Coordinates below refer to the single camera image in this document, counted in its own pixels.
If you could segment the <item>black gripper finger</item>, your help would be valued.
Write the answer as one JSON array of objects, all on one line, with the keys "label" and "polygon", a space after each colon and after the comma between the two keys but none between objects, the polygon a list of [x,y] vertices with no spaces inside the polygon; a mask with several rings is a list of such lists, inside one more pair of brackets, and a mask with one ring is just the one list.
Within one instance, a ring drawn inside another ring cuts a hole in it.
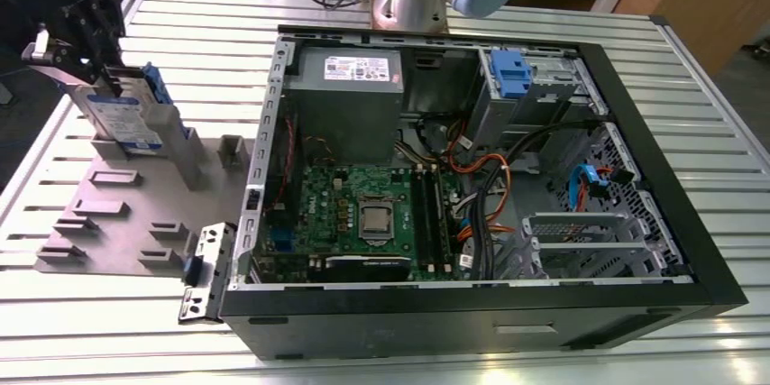
[{"label": "black gripper finger", "polygon": [[128,79],[144,78],[139,67],[127,66],[122,59],[119,40],[126,36],[126,24],[119,0],[95,0],[95,37],[100,75],[114,92],[123,92]]},{"label": "black gripper finger", "polygon": [[92,13],[99,9],[99,0],[80,0],[59,7],[43,2],[22,5],[38,24],[35,39],[22,54],[24,63],[66,85],[95,85],[99,69],[92,58],[99,46]]}]

